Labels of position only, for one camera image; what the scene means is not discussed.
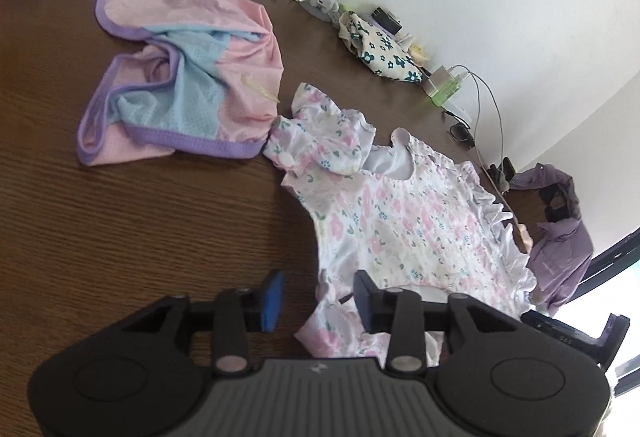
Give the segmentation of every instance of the purple trim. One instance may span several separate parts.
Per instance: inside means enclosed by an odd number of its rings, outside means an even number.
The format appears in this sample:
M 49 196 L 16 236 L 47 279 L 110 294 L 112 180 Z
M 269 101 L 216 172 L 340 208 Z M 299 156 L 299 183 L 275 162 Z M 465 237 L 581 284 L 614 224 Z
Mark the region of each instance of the purple trim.
M 106 30 L 109 34 L 117 36 L 118 38 L 124 38 L 132 41 L 142 41 L 152 38 L 153 33 L 149 32 L 142 27 L 123 27 L 111 21 L 104 11 L 104 6 L 107 0 L 98 0 L 95 3 L 95 18 L 98 20 L 100 27 Z
M 124 60 L 140 59 L 133 54 L 118 54 L 114 57 L 113 61 L 107 68 L 107 71 L 102 77 L 102 81 L 98 85 L 94 95 L 89 101 L 89 105 L 86 107 L 86 111 L 80 121 L 78 127 L 78 159 L 82 164 L 88 165 L 91 163 L 98 152 L 102 149 L 104 143 L 104 134 L 107 128 L 107 107 L 111 97 L 123 94 L 124 92 L 130 92 L 131 90 L 155 90 L 167 86 L 168 84 L 175 84 L 175 78 L 178 72 L 178 49 L 172 45 L 148 41 L 151 45 L 156 45 L 168 52 L 169 55 L 169 79 L 166 81 L 154 81 L 152 83 L 133 83 L 133 84 L 118 84 L 113 86 L 113 80 L 118 75 L 120 65 Z M 159 58 L 160 56 L 154 54 L 147 59 Z M 84 143 L 84 138 L 88 133 L 89 126 L 94 127 L 94 144 L 87 146 Z
M 202 139 L 193 135 L 178 132 L 145 128 L 144 126 L 124 125 L 127 134 L 135 142 L 140 144 L 156 144 L 177 150 L 226 159 L 251 159 L 262 150 L 267 137 L 248 141 L 220 141 L 215 139 Z

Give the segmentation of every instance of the light blue mesh fabric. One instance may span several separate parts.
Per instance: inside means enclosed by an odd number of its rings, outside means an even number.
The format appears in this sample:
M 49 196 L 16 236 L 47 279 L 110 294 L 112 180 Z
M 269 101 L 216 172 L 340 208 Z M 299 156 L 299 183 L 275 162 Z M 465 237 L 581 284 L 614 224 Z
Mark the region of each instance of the light blue mesh fabric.
M 180 58 L 175 84 L 149 90 L 131 90 L 113 97 L 107 122 L 124 121 L 132 126 L 177 132 L 204 139 L 218 133 L 218 109 L 225 99 L 226 84 L 216 62 L 231 36 L 256 41 L 259 35 L 218 31 L 205 26 L 146 27 L 156 40 L 178 48 Z

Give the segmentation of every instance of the white floral garment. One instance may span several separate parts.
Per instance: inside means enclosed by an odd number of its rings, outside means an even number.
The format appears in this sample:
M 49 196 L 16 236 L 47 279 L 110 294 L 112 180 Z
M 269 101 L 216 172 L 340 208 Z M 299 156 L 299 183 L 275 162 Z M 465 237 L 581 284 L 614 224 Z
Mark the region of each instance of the white floral garment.
M 444 155 L 397 129 L 395 150 L 410 152 L 406 180 L 362 169 L 375 129 L 301 84 L 293 120 L 279 117 L 264 154 L 284 169 L 282 185 L 311 214 L 318 238 L 318 307 L 296 337 L 315 357 L 386 356 L 388 335 L 364 333 L 351 292 L 365 269 L 381 289 L 424 286 L 464 292 L 519 318 L 535 279 L 513 242 L 511 213 L 479 184 L 470 162 Z M 437 363 L 440 340 L 427 336 Z

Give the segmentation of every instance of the mauve garment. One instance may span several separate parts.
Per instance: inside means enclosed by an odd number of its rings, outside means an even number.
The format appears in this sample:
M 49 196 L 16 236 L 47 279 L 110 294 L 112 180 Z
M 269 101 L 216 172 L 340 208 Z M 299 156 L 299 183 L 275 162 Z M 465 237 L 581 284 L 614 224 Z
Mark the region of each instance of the mauve garment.
M 580 219 L 574 179 L 550 164 L 536 164 L 514 176 L 509 186 L 512 190 L 539 190 L 552 184 L 563 191 L 572 218 L 538 224 L 545 236 L 533 246 L 528 266 L 553 316 L 574 294 L 593 257 L 593 242 Z

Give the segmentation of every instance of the brown table surface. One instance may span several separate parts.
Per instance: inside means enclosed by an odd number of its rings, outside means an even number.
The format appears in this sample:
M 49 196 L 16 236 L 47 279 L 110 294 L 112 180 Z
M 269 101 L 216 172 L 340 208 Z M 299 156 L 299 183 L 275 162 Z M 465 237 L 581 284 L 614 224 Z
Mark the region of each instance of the brown table surface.
M 171 293 L 210 299 L 286 274 L 275 334 L 254 355 L 305 356 L 293 334 L 314 309 L 316 238 L 283 173 L 259 156 L 186 153 L 85 168 L 75 133 L 114 55 L 140 44 L 109 36 L 96 0 L 0 0 L 0 434 L 39 435 L 26 402 L 33 369 Z M 255 0 L 280 45 L 280 112 L 302 81 L 361 110 L 388 144 L 402 126 L 456 162 L 470 158 L 418 86 L 379 78 L 334 29 L 288 0 Z M 196 345 L 206 361 L 206 339 Z

